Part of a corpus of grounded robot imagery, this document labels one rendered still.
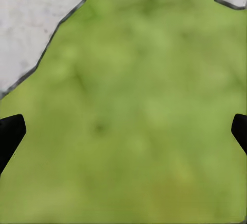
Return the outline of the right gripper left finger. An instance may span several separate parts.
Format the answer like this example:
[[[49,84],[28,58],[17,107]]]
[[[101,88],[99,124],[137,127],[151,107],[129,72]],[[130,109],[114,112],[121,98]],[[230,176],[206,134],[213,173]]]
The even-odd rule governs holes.
[[[0,175],[25,134],[22,114],[0,119]]]

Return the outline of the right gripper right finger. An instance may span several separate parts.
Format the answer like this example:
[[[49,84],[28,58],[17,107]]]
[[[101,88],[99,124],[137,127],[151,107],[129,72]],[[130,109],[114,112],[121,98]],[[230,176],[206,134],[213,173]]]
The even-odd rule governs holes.
[[[231,132],[247,154],[247,115],[235,114]]]

